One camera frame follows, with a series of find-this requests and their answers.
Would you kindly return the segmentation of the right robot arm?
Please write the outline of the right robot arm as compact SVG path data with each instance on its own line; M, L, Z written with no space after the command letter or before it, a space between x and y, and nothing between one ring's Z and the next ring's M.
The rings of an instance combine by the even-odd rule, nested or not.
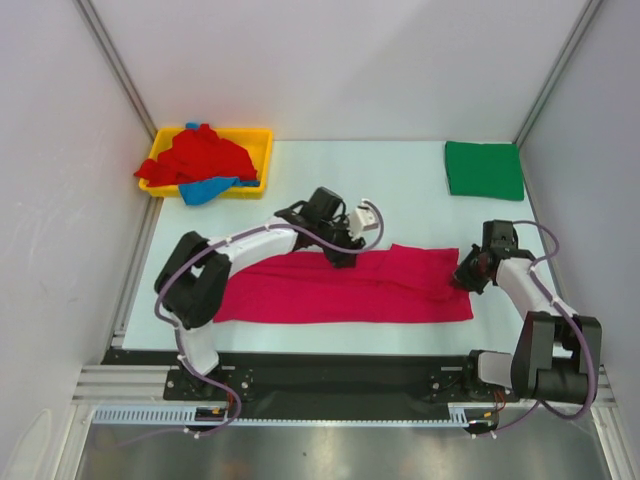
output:
M474 368L461 376L463 393L484 401L497 386L517 397L586 408L597 394L602 327L579 314L538 276L547 258L519 246L516 224L483 223L482 241L474 244L452 276L458 290L482 294L501 289L523 319L512 354L485 350L471 353Z

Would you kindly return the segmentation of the magenta t shirt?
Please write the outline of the magenta t shirt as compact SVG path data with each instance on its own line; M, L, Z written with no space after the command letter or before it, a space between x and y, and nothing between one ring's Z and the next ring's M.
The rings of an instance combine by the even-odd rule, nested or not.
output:
M337 269L320 252L271 257L233 275L216 323L454 323L472 319L470 295L451 284L456 248L394 244Z

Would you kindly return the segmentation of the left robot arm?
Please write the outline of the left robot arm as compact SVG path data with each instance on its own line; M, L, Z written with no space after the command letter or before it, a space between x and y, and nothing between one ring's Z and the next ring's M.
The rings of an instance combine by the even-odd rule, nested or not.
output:
M319 246L333 267L353 267L366 250L364 233L378 227L379 216L370 202L363 200L347 212L339 195L319 187L310 199L276 211L249 230L219 240L195 231L184 234L155 280L154 310L174 330L178 361L189 371L187 389L202 400L220 390L213 319L232 276L311 246Z

